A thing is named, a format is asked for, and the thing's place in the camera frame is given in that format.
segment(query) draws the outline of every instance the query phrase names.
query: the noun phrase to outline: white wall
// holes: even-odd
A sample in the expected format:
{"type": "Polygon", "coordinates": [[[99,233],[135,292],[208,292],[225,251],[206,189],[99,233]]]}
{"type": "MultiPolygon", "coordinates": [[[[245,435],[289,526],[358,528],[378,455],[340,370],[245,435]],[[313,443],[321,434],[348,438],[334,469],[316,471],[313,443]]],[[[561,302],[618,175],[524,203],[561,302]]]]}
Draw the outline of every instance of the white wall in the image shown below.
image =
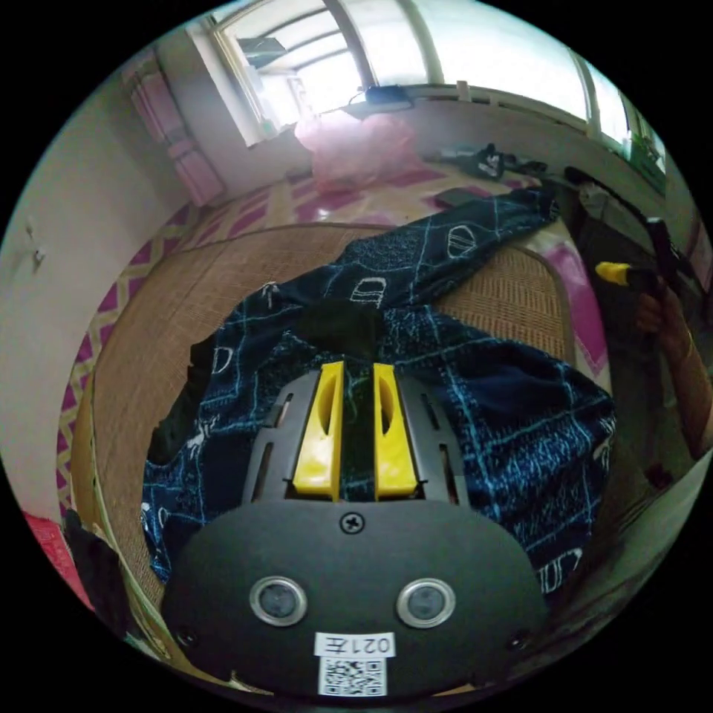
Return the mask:
{"type": "Polygon", "coordinates": [[[70,119],[30,179],[0,253],[0,453],[20,506],[59,520],[59,410],[107,289],[187,203],[118,78],[70,119]],[[33,271],[25,224],[47,258],[33,271]]]}

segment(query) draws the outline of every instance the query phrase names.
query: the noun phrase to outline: pink mat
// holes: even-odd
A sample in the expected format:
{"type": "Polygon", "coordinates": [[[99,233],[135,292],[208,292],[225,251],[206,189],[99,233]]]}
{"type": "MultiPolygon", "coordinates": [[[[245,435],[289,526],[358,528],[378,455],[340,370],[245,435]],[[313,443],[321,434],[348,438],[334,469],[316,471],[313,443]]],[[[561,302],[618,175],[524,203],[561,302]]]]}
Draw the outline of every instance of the pink mat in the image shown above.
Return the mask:
{"type": "Polygon", "coordinates": [[[582,258],[576,249],[566,243],[548,250],[544,257],[555,267],[564,282],[570,298],[572,326],[577,342],[594,376],[598,376],[607,363],[607,340],[599,304],[582,258]]]}

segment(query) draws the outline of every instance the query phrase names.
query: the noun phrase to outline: red object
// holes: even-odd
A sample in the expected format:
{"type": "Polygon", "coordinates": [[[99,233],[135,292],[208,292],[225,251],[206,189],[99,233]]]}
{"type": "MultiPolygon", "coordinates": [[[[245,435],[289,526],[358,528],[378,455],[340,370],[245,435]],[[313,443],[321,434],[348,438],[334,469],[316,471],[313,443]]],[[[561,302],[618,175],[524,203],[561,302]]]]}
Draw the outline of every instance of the red object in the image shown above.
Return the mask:
{"type": "Polygon", "coordinates": [[[344,111],[330,112],[298,123],[295,136],[312,154],[312,175],[322,194],[359,191],[424,167],[414,130],[391,114],[359,121],[344,111]]]}
{"type": "Polygon", "coordinates": [[[36,518],[26,512],[24,515],[36,540],[42,546],[47,559],[59,572],[62,579],[72,588],[72,591],[82,600],[82,603],[94,611],[94,607],[92,607],[87,593],[84,591],[82,582],[79,580],[74,560],[69,553],[64,537],[62,537],[59,525],[56,522],[52,522],[52,520],[36,518]]]}

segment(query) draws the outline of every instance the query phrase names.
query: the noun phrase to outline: dark blue cloth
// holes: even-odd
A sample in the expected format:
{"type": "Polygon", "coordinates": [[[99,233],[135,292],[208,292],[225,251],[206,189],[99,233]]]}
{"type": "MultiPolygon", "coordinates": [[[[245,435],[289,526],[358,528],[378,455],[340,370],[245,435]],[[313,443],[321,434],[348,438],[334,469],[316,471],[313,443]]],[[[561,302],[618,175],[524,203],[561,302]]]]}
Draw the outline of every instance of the dark blue cloth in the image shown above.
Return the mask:
{"type": "MultiPolygon", "coordinates": [[[[430,306],[508,240],[557,215],[545,189],[478,199],[354,241],[335,262],[240,303],[215,333],[191,437],[170,463],[146,464],[142,519],[160,579],[168,581],[193,533],[239,505],[255,436],[285,384],[343,359],[344,428],[359,423],[371,362],[321,351],[293,331],[305,308],[328,297],[382,311],[377,361],[433,389],[458,436],[471,505],[520,542],[544,592],[557,589],[591,536],[608,474],[612,399],[569,365],[430,306]]],[[[349,451],[345,439],[342,497],[370,499],[373,471],[354,441],[349,451]]]]}

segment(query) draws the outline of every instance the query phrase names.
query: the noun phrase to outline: screw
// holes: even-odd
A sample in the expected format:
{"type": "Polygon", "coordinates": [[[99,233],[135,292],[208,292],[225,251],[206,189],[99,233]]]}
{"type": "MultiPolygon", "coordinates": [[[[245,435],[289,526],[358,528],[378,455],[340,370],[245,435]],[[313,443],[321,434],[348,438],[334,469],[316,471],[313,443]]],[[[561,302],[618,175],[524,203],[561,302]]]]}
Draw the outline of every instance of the screw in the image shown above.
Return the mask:
{"type": "Polygon", "coordinates": [[[339,520],[339,526],[344,533],[356,535],[364,529],[364,518],[358,512],[348,512],[339,520]]]}
{"type": "Polygon", "coordinates": [[[176,632],[178,643],[184,648],[191,648],[198,643],[198,637],[190,629],[181,628],[176,632]]]}
{"type": "Polygon", "coordinates": [[[506,644],[509,651],[522,651],[530,644],[531,634],[527,629],[521,629],[506,644]]]}

